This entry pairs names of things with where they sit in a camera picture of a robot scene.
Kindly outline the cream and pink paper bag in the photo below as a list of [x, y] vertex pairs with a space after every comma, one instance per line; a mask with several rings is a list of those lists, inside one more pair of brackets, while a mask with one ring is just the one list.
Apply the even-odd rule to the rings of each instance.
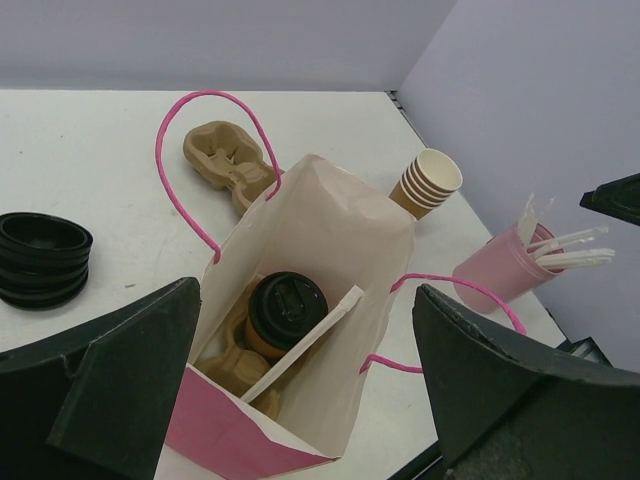
[[226, 479], [341, 458], [414, 219], [319, 156], [280, 170], [264, 133], [230, 122], [190, 130], [183, 153], [241, 219], [212, 244], [167, 446]]

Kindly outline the black cup lid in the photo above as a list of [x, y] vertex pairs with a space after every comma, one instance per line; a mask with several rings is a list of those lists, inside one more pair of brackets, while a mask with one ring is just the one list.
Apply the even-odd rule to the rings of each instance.
[[249, 319], [259, 336], [289, 350], [329, 313], [319, 286], [296, 272], [276, 272], [258, 282], [248, 305]]

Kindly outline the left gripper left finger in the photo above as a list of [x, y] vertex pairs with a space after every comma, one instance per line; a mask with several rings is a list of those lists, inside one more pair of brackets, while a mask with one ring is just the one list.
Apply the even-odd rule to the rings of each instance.
[[185, 277], [3, 352], [2, 478], [153, 478], [200, 306]]

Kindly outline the white straw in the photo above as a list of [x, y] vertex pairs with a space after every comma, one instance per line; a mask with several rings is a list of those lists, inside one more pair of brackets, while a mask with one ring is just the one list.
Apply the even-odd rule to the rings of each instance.
[[305, 335], [291, 350], [289, 350], [255, 385], [253, 385], [240, 399], [246, 403], [255, 400], [276, 382], [289, 368], [301, 358], [317, 341], [332, 329], [357, 304], [363, 290], [354, 285], [307, 335]]

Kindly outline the stack of brown paper cups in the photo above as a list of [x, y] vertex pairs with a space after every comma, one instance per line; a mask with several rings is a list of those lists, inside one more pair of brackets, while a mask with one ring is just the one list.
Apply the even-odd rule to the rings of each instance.
[[419, 153], [402, 173], [389, 198], [416, 220], [441, 206], [463, 184], [458, 165], [435, 149]]

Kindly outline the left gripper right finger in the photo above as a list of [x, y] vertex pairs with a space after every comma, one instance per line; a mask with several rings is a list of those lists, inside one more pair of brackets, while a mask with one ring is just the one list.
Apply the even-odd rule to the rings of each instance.
[[639, 375], [416, 291], [413, 329], [442, 479], [636, 479]]

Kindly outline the single brown paper cup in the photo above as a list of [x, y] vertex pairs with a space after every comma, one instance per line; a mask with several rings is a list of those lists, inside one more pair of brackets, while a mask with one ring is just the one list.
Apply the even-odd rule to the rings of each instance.
[[271, 365], [278, 362], [288, 353], [286, 349], [275, 347], [263, 340], [249, 320], [245, 323], [245, 339], [248, 348], [261, 355]]

